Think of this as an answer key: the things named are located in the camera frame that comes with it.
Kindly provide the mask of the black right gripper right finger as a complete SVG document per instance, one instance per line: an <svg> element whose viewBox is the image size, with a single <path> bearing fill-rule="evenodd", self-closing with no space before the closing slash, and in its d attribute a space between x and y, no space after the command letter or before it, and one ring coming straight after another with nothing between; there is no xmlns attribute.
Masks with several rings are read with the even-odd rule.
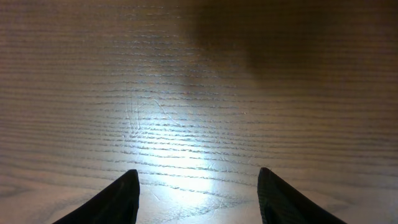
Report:
<svg viewBox="0 0 398 224"><path fill-rule="evenodd" d="M257 195L263 224L345 224L270 169L260 169Z"/></svg>

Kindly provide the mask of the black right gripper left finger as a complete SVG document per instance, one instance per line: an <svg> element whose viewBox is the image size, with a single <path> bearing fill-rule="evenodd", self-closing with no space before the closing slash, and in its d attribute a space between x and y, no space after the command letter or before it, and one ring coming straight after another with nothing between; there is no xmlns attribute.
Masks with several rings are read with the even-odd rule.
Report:
<svg viewBox="0 0 398 224"><path fill-rule="evenodd" d="M139 196L138 173L131 169L54 224L135 224Z"/></svg>

